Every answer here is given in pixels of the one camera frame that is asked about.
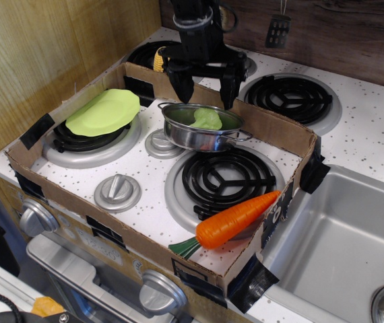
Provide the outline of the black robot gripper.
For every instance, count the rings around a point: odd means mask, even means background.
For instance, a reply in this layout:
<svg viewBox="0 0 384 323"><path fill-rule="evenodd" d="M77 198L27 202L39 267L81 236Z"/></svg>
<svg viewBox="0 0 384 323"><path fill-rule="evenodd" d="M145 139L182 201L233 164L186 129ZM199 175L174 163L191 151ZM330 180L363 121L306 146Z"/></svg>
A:
<svg viewBox="0 0 384 323"><path fill-rule="evenodd" d="M221 29L179 29L180 44L160 50L170 84L182 103L189 103L195 83L192 76L220 79L220 97L225 110L233 107L241 83L248 75L247 56L224 43Z"/></svg>

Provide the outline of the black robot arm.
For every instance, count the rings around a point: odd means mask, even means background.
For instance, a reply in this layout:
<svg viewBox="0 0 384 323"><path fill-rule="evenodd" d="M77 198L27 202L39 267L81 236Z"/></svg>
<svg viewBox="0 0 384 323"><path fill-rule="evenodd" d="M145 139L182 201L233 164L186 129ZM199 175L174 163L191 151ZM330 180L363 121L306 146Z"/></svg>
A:
<svg viewBox="0 0 384 323"><path fill-rule="evenodd" d="M194 92L194 77L220 80L224 108L232 108L246 79L247 55L224 43L227 31L222 27L220 1L172 1L173 22L181 43L159 50L162 67L181 102L187 103Z"/></svg>

